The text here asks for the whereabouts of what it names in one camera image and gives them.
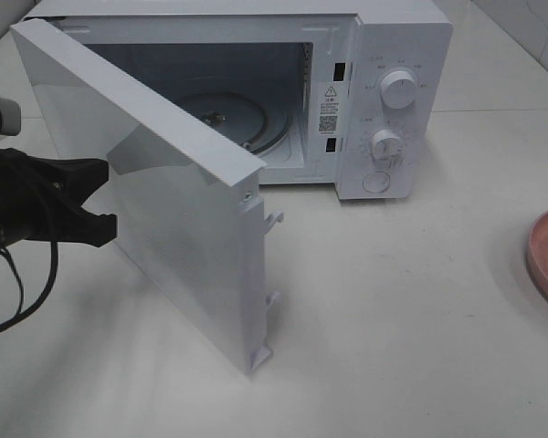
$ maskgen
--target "warning label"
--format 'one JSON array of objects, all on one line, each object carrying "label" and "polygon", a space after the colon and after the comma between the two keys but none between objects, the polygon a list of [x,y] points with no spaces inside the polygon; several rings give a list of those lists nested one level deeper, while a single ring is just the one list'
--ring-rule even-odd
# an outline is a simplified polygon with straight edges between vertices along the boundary
[{"label": "warning label", "polygon": [[334,134],[340,129],[343,106],[342,84],[321,84],[319,104],[319,133]]}]

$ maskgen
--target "knob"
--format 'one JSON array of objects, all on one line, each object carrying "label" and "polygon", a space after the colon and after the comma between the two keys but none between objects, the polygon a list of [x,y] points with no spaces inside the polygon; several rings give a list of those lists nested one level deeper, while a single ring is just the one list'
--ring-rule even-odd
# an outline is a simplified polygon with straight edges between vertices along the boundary
[{"label": "knob", "polygon": [[418,81],[412,70],[399,68],[384,76],[380,83],[382,100],[393,110],[401,110],[416,99]]},{"label": "knob", "polygon": [[380,130],[372,137],[371,152],[375,160],[388,160],[404,149],[404,141],[392,130]]}]

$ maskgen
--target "control panel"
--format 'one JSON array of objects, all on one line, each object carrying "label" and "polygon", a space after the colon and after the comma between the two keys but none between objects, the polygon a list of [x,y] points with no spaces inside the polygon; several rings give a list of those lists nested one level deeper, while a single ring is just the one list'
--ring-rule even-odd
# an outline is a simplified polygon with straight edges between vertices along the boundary
[{"label": "control panel", "polygon": [[341,199],[409,195],[451,35],[447,23],[361,26]]}]

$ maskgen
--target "sticker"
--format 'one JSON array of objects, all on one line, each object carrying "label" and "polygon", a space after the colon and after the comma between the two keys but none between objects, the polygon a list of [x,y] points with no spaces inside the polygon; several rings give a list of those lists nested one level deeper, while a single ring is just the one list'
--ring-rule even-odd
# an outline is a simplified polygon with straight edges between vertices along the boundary
[{"label": "sticker", "polygon": [[319,86],[319,127],[321,135],[333,135],[341,130],[346,96],[345,84],[325,82]]}]

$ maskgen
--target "qr code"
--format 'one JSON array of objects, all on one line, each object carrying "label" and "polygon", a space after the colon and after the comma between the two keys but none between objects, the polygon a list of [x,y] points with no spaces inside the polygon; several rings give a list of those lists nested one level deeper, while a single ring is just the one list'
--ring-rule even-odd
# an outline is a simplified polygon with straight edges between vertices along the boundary
[{"label": "qr code", "polygon": [[337,116],[321,116],[319,132],[335,132],[337,130]]}]

